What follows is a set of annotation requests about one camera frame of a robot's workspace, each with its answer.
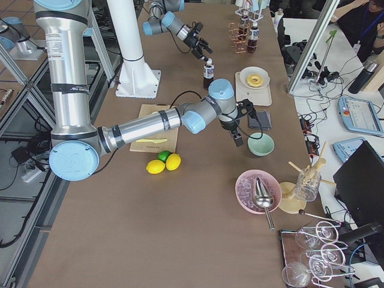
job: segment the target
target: small dark bottle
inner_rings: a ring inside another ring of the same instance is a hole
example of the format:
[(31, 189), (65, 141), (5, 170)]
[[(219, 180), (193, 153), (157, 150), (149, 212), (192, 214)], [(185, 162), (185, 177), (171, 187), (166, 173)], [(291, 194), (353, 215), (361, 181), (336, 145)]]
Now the small dark bottle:
[(247, 52), (253, 53), (257, 47), (257, 41), (259, 40), (259, 28), (257, 22), (252, 23), (252, 27), (248, 33)]
[(238, 40), (245, 41), (247, 39), (247, 22), (248, 22), (248, 16), (243, 15), (240, 19), (240, 25), (239, 25), (239, 34), (238, 34)]
[(213, 82), (214, 73), (215, 73), (215, 65), (212, 63), (212, 59), (208, 58), (208, 60), (204, 64), (203, 87), (205, 90), (208, 90), (209, 85)]
[(355, 81), (349, 86), (348, 91), (352, 94), (357, 94), (361, 88), (367, 83), (367, 81), (372, 77), (375, 69), (379, 66), (375, 62), (371, 62), (361, 70), (358, 77)]

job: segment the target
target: white tray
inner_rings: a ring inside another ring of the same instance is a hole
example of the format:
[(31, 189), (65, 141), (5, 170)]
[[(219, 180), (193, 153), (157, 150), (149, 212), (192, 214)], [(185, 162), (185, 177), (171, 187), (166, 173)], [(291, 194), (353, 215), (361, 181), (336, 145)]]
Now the white tray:
[(240, 72), (235, 73), (236, 101), (249, 99), (254, 105), (269, 106), (272, 104), (269, 84), (261, 89), (250, 89), (240, 81)]

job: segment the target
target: blue cable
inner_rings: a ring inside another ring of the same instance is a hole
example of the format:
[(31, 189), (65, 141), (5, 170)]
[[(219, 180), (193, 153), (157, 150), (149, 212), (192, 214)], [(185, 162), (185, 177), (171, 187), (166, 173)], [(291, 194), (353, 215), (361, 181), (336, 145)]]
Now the blue cable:
[[(361, 247), (363, 247), (363, 246), (365, 246), (365, 245), (368, 245), (368, 244), (367, 244), (367, 243), (363, 243), (363, 244), (357, 246), (356, 249), (354, 249), (354, 251), (352, 252), (352, 254), (350, 255), (350, 258), (349, 258), (349, 266), (352, 265), (352, 259), (353, 259), (354, 255), (356, 254), (356, 252), (357, 252)], [(355, 287), (355, 285), (353, 285), (353, 282), (352, 282), (352, 274), (349, 274), (349, 284), (350, 284), (350, 288), (354, 288), (354, 287)]]

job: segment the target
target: green clip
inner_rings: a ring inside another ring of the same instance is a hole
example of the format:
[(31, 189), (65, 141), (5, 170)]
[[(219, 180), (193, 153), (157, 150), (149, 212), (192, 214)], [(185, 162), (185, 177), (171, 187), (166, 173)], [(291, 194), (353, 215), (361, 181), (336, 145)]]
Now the green clip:
[(333, 30), (333, 31), (331, 31), (331, 32), (329, 33), (330, 36), (329, 36), (329, 38), (325, 41), (325, 43), (328, 43), (328, 42), (330, 41), (331, 38), (334, 38), (335, 35), (336, 35), (336, 32), (337, 32), (337, 30)]

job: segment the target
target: black shirt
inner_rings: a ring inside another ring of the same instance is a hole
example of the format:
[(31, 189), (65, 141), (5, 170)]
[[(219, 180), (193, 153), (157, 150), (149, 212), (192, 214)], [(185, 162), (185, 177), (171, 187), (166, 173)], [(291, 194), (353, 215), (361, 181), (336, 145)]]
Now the black shirt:
[[(370, 12), (367, 3), (350, 10), (347, 14), (341, 17), (337, 23), (347, 37), (349, 44), (353, 47), (353, 45), (358, 42), (364, 31), (381, 15), (382, 12), (383, 11), (376, 13)], [(367, 58), (371, 55), (373, 43), (377, 35), (377, 24), (383, 22), (384, 15), (360, 39), (361, 47), (358, 52), (358, 58), (361, 62), (367, 60)]]

